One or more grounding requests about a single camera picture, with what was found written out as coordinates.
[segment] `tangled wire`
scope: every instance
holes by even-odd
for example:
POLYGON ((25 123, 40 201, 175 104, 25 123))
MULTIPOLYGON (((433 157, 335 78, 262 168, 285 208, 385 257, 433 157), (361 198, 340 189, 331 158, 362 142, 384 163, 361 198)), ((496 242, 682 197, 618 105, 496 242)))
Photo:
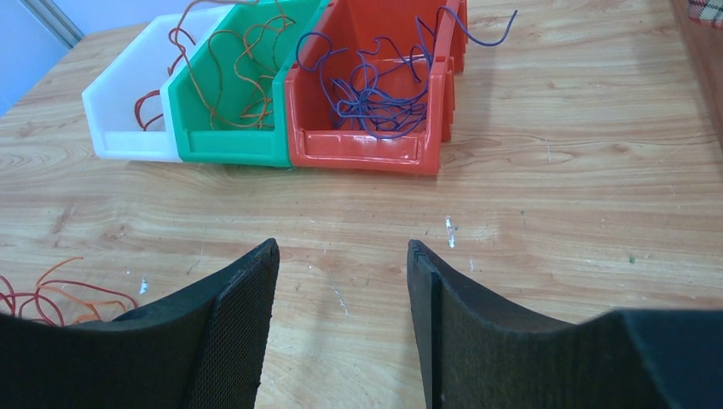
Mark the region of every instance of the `tangled wire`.
POLYGON ((427 103, 425 98, 429 92, 429 72, 433 61, 434 45, 437 41, 440 16, 442 12, 445 11, 454 17, 456 23, 468 38, 474 43, 484 47, 494 47, 503 43, 518 13, 517 10, 515 10, 512 14, 512 17, 507 23, 505 33, 500 40, 493 43, 485 43, 474 38, 469 33, 464 23, 460 20, 460 17, 452 9, 447 6, 442 6, 437 11, 437 21, 435 22, 434 29, 431 29, 419 17, 415 18, 419 43, 415 44, 409 50, 408 57, 402 54, 391 38, 384 36, 376 37, 374 39, 376 44, 374 51, 356 51, 356 55, 361 60, 361 64, 351 70, 349 80, 344 78, 329 78, 328 82, 331 84, 331 90, 327 87, 327 82, 325 81, 325 65, 330 57, 349 51, 349 49, 334 50, 332 39, 322 32, 307 32, 299 39, 296 48, 298 66, 306 72, 318 72, 319 82, 323 89, 324 96, 327 98, 331 107, 329 118, 334 129, 338 130, 347 122, 350 122, 350 128, 352 130, 364 130, 369 135, 378 139, 394 139, 408 135, 426 120, 427 103), (432 50, 429 50, 425 43, 423 29, 431 36, 432 50), (329 44, 329 49, 312 67, 307 67, 304 66, 299 59, 299 52, 303 40, 310 36, 317 36, 326 40, 329 44), (390 69, 379 72, 373 63, 367 61, 367 58, 378 55, 382 48, 382 43, 388 43, 394 49, 396 57, 400 62, 390 69), (415 61, 422 61, 422 63, 425 64, 425 73, 420 73, 419 68, 415 68, 415 61), (411 97, 395 97, 380 88, 379 83, 382 77, 403 67, 408 67, 412 74, 412 81, 417 84, 423 84, 419 93, 411 97), (362 76, 362 86, 357 88, 354 84, 360 75, 362 76), (381 135, 379 132, 393 133, 393 135, 381 135))

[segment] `red plastic bin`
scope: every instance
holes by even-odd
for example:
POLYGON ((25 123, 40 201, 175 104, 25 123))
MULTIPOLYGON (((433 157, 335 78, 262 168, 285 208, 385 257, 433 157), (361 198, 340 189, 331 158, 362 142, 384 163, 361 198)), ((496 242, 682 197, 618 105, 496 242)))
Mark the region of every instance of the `red plastic bin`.
MULTIPOLYGON (((315 30, 327 35, 333 49, 348 48, 329 57, 324 81, 348 78, 359 64, 357 50, 375 50, 378 36, 391 38, 402 52, 419 43, 415 17, 434 26, 437 11, 446 5, 465 24, 466 0, 332 0, 315 30)), ((330 104, 324 96, 318 72, 294 65, 286 76, 286 118, 289 153, 294 166, 386 170, 436 175, 442 141, 451 139, 454 121, 454 74, 464 70, 467 36, 447 12, 440 13, 437 44, 429 71, 427 116, 413 132, 395 139, 377 139, 363 130, 335 130, 329 118, 330 104)), ((303 66, 313 66, 329 51, 321 37, 308 37, 299 52, 303 66)), ((384 46, 368 61, 380 71, 398 64, 393 49, 384 46)), ((379 87, 395 97, 419 93, 421 84, 410 80, 409 70, 382 77, 379 87)), ((381 135, 393 133, 379 132, 381 135)))

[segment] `wooden table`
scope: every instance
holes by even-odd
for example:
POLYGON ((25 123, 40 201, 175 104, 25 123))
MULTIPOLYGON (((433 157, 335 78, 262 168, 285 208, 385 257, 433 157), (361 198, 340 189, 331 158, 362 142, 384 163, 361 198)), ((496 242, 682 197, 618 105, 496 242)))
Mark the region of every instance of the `wooden table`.
POLYGON ((470 0, 471 31, 512 7, 468 50, 437 178, 99 160, 80 93, 142 27, 88 36, 0 120, 3 273, 84 256, 58 276, 147 303, 277 238, 269 408, 423 407, 409 239, 563 320, 723 306, 723 155, 668 2, 470 0))

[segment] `plaid cloth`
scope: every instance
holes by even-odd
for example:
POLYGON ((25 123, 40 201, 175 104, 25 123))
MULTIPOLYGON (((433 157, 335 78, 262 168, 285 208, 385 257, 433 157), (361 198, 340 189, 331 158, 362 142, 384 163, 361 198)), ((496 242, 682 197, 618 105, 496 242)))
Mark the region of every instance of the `plaid cloth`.
POLYGON ((702 26, 723 29, 723 0, 688 0, 688 17, 702 26))

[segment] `green plastic bin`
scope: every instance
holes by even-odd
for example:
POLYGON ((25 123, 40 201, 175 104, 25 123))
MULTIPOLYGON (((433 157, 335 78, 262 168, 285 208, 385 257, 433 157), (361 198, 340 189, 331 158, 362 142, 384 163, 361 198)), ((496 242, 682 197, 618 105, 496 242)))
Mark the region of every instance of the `green plastic bin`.
MULTIPOLYGON (((262 79, 266 96, 272 102, 272 113, 263 123, 268 125, 262 130, 239 129, 216 119, 211 127, 211 115, 199 98, 188 72, 184 66, 178 76, 168 84, 168 98, 171 106, 172 131, 176 136, 178 155, 183 162, 202 162, 214 164, 249 164, 260 166, 291 167, 289 159, 288 134, 286 132, 286 103, 284 80, 296 60, 296 46, 299 38, 314 30, 330 0, 280 0, 284 14, 294 21, 277 37, 276 32, 267 30, 261 35, 261 28, 252 29, 247 37, 250 42, 261 35, 259 44, 253 49, 254 57, 265 66, 280 66, 272 79, 262 79)), ((219 24, 217 30, 231 30, 243 36, 248 27, 264 24, 279 14, 274 0, 261 0, 255 6, 238 4, 219 24)), ((270 25, 280 27, 281 20, 270 25)), ((217 106, 217 112, 237 124, 250 124, 254 119, 240 119, 239 116, 248 105, 260 96, 252 93, 253 84, 239 79, 234 73, 234 63, 244 51, 241 40, 227 33, 216 35, 211 40, 213 55, 218 58, 223 75, 223 92, 217 106)), ((219 95, 218 66, 213 60, 208 43, 200 45, 191 58, 190 66, 194 77, 205 96, 213 104, 219 95)), ((244 57, 236 67, 242 76, 257 79, 260 73, 268 72, 248 58, 244 57)), ((247 113, 258 114, 262 105, 247 113)))

